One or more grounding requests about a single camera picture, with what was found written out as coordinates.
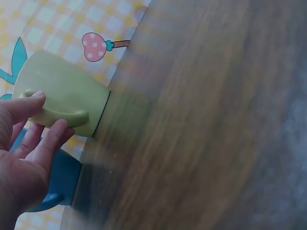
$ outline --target blurry surface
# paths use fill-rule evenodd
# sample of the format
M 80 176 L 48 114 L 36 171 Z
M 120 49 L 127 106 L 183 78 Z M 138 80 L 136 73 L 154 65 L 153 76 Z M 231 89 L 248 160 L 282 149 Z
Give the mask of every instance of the blurry surface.
M 306 229 L 307 5 L 153 0 L 62 230 Z

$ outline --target checkered tablecloth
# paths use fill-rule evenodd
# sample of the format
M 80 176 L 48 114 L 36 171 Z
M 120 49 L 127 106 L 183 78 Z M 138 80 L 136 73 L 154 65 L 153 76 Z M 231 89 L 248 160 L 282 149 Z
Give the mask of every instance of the checkered tablecloth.
M 48 50 L 109 85 L 125 48 L 89 61 L 82 38 L 95 33 L 110 42 L 131 39 L 150 0 L 13 0 L 0 5 L 0 97 L 9 99 L 20 67 L 35 51 Z M 79 158 L 85 138 L 63 147 Z M 64 207 L 22 214 L 17 230 L 58 230 Z

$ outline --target cartoon print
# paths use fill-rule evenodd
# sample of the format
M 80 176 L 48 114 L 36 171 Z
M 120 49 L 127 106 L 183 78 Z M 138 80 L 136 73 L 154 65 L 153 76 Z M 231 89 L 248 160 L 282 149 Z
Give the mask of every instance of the cartoon print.
M 24 66 L 24 63 L 27 61 L 27 52 L 24 47 L 24 43 L 21 38 L 18 39 L 12 56 L 12 75 L 6 73 L 0 69 L 0 78 L 6 80 L 8 83 L 14 85 L 16 83 L 18 74 L 21 68 Z M 12 95 L 7 93 L 0 97 L 0 100 L 11 99 Z
M 129 43 L 130 40 L 105 41 L 102 36 L 96 33 L 87 33 L 82 38 L 85 58 L 91 62 L 99 61 L 107 51 L 111 52 L 114 48 L 127 47 Z

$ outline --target blue handle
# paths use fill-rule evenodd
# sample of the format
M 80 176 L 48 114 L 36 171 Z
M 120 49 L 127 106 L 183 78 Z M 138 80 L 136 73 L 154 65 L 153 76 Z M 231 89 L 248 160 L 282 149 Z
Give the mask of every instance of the blue handle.
M 47 194 L 43 202 L 36 208 L 31 209 L 29 212 L 40 212 L 48 210 L 61 203 L 63 200 L 64 196 L 60 194 Z

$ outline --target hand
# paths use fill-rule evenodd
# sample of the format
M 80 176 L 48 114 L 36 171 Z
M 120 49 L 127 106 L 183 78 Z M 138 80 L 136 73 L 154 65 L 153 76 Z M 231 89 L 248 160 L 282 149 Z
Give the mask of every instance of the hand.
M 8 206 L 18 216 L 42 202 L 55 152 L 74 134 L 65 120 L 59 120 L 41 139 L 44 126 L 32 123 L 20 147 L 8 152 L 27 119 L 41 112 L 45 100 L 40 91 L 29 98 L 0 102 L 0 202 L 6 209 L 0 210 L 0 223 L 1 216 L 8 215 Z

